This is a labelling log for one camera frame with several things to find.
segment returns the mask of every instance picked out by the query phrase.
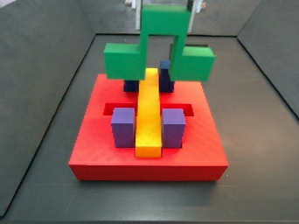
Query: stacked blocks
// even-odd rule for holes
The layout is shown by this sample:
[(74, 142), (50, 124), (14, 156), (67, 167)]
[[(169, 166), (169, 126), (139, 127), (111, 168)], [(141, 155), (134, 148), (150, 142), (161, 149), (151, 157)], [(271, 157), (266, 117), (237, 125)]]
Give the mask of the stacked blocks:
[(139, 91), (139, 80), (126, 80), (125, 92), (138, 93)]
[(186, 120), (182, 108), (163, 109), (163, 147), (182, 148)]
[(174, 36), (170, 75), (173, 81), (206, 81), (215, 54), (209, 47), (185, 46), (191, 12), (183, 6), (145, 5), (141, 43), (107, 44), (106, 68), (110, 79), (138, 81), (146, 78), (150, 35)]
[(138, 116), (135, 129), (135, 156), (138, 158), (161, 158), (162, 117), (159, 99), (159, 77), (147, 73), (139, 83)]
[[(143, 5), (139, 45), (107, 44), (107, 77), (98, 77), (70, 159), (78, 179), (206, 181), (226, 171), (202, 84), (190, 82), (209, 79), (215, 54), (185, 45), (190, 19), (186, 7)], [(174, 36), (159, 73), (146, 69), (151, 35)]]
[(135, 148), (135, 119), (134, 108), (115, 108), (111, 126), (118, 148)]
[(161, 61), (159, 66), (159, 91), (161, 93), (174, 92), (174, 81), (171, 81), (169, 69), (171, 66), (171, 61), (169, 59)]

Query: purple block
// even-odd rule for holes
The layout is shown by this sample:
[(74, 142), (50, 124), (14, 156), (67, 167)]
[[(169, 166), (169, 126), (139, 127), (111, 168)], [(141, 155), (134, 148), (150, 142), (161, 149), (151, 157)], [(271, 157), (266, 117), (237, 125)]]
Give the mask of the purple block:
[(118, 148), (135, 148), (137, 112), (134, 108), (115, 108), (111, 121)]
[(182, 108), (163, 109), (163, 147), (182, 148), (183, 133), (186, 128), (185, 113)]

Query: red base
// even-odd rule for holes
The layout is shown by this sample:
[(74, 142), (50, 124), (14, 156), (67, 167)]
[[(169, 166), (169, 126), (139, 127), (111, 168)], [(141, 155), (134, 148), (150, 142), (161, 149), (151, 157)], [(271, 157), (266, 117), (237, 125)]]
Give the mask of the red base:
[(177, 82), (175, 93), (161, 94), (162, 108), (183, 107), (186, 132), (181, 149), (163, 149), (162, 158), (137, 158), (135, 149), (115, 148), (114, 107), (137, 106), (138, 93), (125, 93), (125, 82), (98, 77), (70, 159), (81, 180), (218, 180), (229, 167), (206, 96), (199, 82)]

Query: dark blue block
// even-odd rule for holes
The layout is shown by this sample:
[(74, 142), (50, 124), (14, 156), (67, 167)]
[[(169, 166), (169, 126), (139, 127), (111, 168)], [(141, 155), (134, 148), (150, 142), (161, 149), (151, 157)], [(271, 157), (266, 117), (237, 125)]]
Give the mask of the dark blue block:
[(135, 123), (135, 109), (115, 108), (111, 125), (118, 148), (135, 148)]
[(163, 109), (163, 147), (182, 148), (183, 133), (186, 128), (185, 113), (182, 108)]
[(159, 66), (159, 91), (161, 93), (174, 92), (174, 81), (171, 81), (171, 76), (169, 73), (171, 66), (171, 61), (169, 59), (161, 61)]
[(139, 80), (126, 80), (125, 92), (139, 92)]

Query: yellow bar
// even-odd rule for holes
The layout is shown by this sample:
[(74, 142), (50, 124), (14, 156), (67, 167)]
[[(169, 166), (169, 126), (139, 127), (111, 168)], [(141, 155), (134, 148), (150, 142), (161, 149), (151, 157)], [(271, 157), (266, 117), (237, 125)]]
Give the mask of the yellow bar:
[(139, 82), (135, 156), (159, 158), (163, 155), (162, 147), (159, 76), (157, 69), (147, 68), (145, 80)]

